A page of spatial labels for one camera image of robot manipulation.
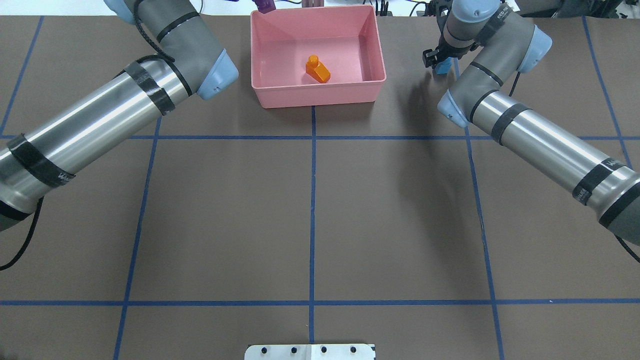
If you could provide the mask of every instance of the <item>black tape band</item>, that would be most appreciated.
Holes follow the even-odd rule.
[[[455,35],[453,35],[453,34],[451,33],[451,31],[449,31],[449,27],[448,27],[448,26],[447,26],[447,32],[449,33],[449,35],[450,35],[452,38],[454,38],[454,39],[456,39],[457,41],[460,41],[460,42],[467,42],[467,41],[471,41],[471,40],[473,40],[473,38],[461,39],[461,38],[456,37]]]
[[[169,34],[171,32],[171,30],[177,28],[178,26],[180,26],[183,22],[198,16],[199,13],[198,12],[190,12],[190,13],[186,13],[183,16],[179,17],[178,19],[175,19],[171,24],[167,25],[164,27],[164,29],[162,29],[162,31],[160,31],[160,33],[158,33],[158,36],[156,36],[156,40],[158,40],[158,42],[162,41],[162,39],[164,39],[164,37]]]
[[[631,189],[627,190],[622,196],[611,205],[607,211],[600,217],[600,225],[609,227],[613,220],[615,220],[627,206],[640,197],[640,183],[635,184]]]
[[[182,83],[182,86],[184,86],[184,89],[187,91],[187,95],[189,96],[193,95],[193,92],[191,91],[191,87],[189,86],[189,83],[187,83],[187,80],[184,78],[184,76],[182,76],[182,73],[180,72],[180,70],[178,70],[175,64],[170,61],[165,61],[165,63],[169,65],[169,67],[173,70],[173,73],[178,77],[178,79]]]
[[[498,85],[500,85],[500,87],[502,87],[504,85],[504,81],[502,81],[501,78],[498,78],[498,75],[494,74],[493,71],[487,69],[482,64],[478,64],[477,62],[472,61],[471,65],[475,66],[476,68],[482,70],[485,74],[489,75],[489,77],[492,78],[493,80],[495,80],[495,82],[498,83]]]
[[[149,99],[154,102],[162,115],[166,115],[169,111],[175,109],[169,94],[156,83],[154,78],[139,63],[132,62],[124,70],[147,93]]]
[[[502,145],[502,134],[504,134],[504,130],[511,124],[513,119],[518,116],[521,112],[529,110],[529,108],[524,104],[515,104],[512,107],[508,108],[507,111],[502,113],[498,118],[498,121],[495,122],[493,128],[491,129],[491,137],[500,145]]]
[[[504,20],[509,16],[512,12],[511,7],[509,5],[502,5],[498,10],[491,16],[491,19],[486,22],[482,30],[476,36],[476,42],[480,45],[485,46],[486,43],[493,37],[498,30],[504,25]]]
[[[12,206],[5,204],[4,201],[0,201],[0,215],[17,221],[23,221],[29,216],[29,214],[18,211]]]
[[[593,190],[614,171],[624,166],[623,163],[614,158],[604,159],[592,168],[576,185],[573,189],[573,198],[582,205],[586,205],[591,195],[593,195]]]
[[[487,91],[484,95],[482,95],[482,97],[480,99],[478,99],[478,101],[476,102],[474,107],[471,109],[471,114],[469,114],[469,122],[471,124],[474,123],[474,114],[476,113],[476,110],[478,109],[478,106],[480,106],[480,103],[483,102],[486,99],[487,96],[493,94],[496,91],[498,91],[498,90]]]
[[[76,177],[45,158],[35,146],[27,141],[24,134],[11,139],[6,146],[25,170],[47,186],[57,188]]]

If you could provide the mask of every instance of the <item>orange plastic object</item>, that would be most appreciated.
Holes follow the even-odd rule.
[[[316,79],[319,83],[326,83],[331,78],[331,72],[320,62],[317,55],[309,56],[307,61],[307,74]]]

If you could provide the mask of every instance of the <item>pink plastic container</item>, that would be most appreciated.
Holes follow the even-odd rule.
[[[305,72],[312,54],[331,72]],[[387,74],[378,23],[368,5],[251,14],[251,84],[263,108],[375,101]]]

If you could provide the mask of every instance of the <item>cable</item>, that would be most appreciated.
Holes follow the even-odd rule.
[[[427,6],[429,6],[429,4],[425,3],[424,1],[412,1],[412,0],[409,0],[409,1],[411,1],[412,3],[416,3],[416,4],[413,6],[413,9],[411,9],[411,12],[409,13],[409,17],[411,17],[411,15],[413,15],[413,11],[414,11],[414,10],[415,10],[415,8],[417,8],[417,7],[418,7],[418,5],[420,5],[420,4],[424,4],[424,13],[426,13],[426,12],[427,12]]]
[[[14,264],[16,264],[20,259],[20,257],[22,257],[22,255],[24,254],[24,251],[27,249],[27,246],[29,246],[29,243],[31,242],[31,238],[33,237],[33,232],[36,230],[36,225],[38,224],[38,218],[40,217],[40,210],[42,209],[43,200],[44,200],[44,197],[41,197],[40,200],[38,200],[38,205],[36,205],[36,212],[33,213],[33,219],[31,220],[31,227],[29,228],[29,233],[27,234],[27,238],[24,240],[22,247],[20,248],[20,250],[18,250],[18,253],[13,257],[13,259],[11,259],[11,261],[9,261],[7,264],[3,266],[0,266],[0,271],[6,270],[11,266],[13,266]]]
[[[151,54],[151,55],[144,55],[143,57],[141,57],[140,59],[136,60],[136,63],[142,64],[145,61],[149,61],[149,60],[164,60],[166,61],[165,58],[163,58],[162,56],[158,55],[158,54]],[[114,76],[113,79],[117,78],[118,76],[124,74],[124,70],[120,71],[118,73],[118,75]]]
[[[622,245],[622,247],[629,253],[629,255],[631,255],[631,257],[634,258],[638,263],[640,263],[640,257],[633,250],[631,250],[629,245],[625,243],[625,240],[622,240],[622,238],[620,238],[618,235],[615,235],[615,237],[620,245]]]
[[[600,5],[600,8],[598,10],[600,10],[600,14],[599,15],[595,15],[595,17],[602,17],[604,15],[604,11],[607,9],[607,7],[609,6],[609,3],[611,2],[611,0],[605,0],[604,4]]]
[[[140,7],[140,3],[143,2],[144,0],[136,0],[136,2],[133,4],[133,19],[136,22],[136,28],[138,29],[138,32],[140,32],[140,35],[142,35],[142,37],[145,39],[145,41],[151,45],[151,47],[154,48],[155,51],[158,52],[158,55],[162,56],[165,60],[170,61],[170,62],[175,62],[175,59],[172,58],[171,56],[167,55],[166,52],[164,52],[162,49],[160,49],[160,47],[158,45],[156,45],[155,42],[153,42],[153,40],[151,40],[151,38],[147,35],[147,33],[145,32],[145,30],[142,28],[142,21],[140,20],[140,15],[138,13],[138,8]]]
[[[520,79],[520,71],[516,74],[516,78],[513,80],[513,86],[511,87],[511,91],[509,92],[509,96],[513,95],[513,92],[516,90],[516,85],[518,84],[518,79]]]

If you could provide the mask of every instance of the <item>metal plate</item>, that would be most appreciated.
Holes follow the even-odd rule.
[[[252,345],[244,360],[375,360],[376,347],[368,344]]]

